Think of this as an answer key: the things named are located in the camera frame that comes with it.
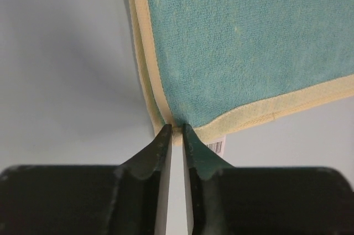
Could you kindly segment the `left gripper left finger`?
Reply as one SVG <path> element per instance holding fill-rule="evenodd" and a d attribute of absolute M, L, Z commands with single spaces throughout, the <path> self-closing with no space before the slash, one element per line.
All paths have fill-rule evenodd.
<path fill-rule="evenodd" d="M 172 126 L 119 165 L 1 172 L 2 234 L 165 234 Z"/>

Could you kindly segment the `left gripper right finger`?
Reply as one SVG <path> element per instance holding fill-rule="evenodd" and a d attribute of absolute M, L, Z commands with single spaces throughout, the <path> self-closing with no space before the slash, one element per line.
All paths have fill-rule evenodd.
<path fill-rule="evenodd" d="M 182 128 L 189 234 L 352 234 L 353 190 L 327 167 L 235 167 Z"/>

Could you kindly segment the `teal and cream towel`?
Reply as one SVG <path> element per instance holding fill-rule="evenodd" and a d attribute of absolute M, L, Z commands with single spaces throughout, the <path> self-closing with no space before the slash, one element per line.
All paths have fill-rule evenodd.
<path fill-rule="evenodd" d="M 353 95 L 353 0 L 129 0 L 153 129 L 205 143 Z"/>

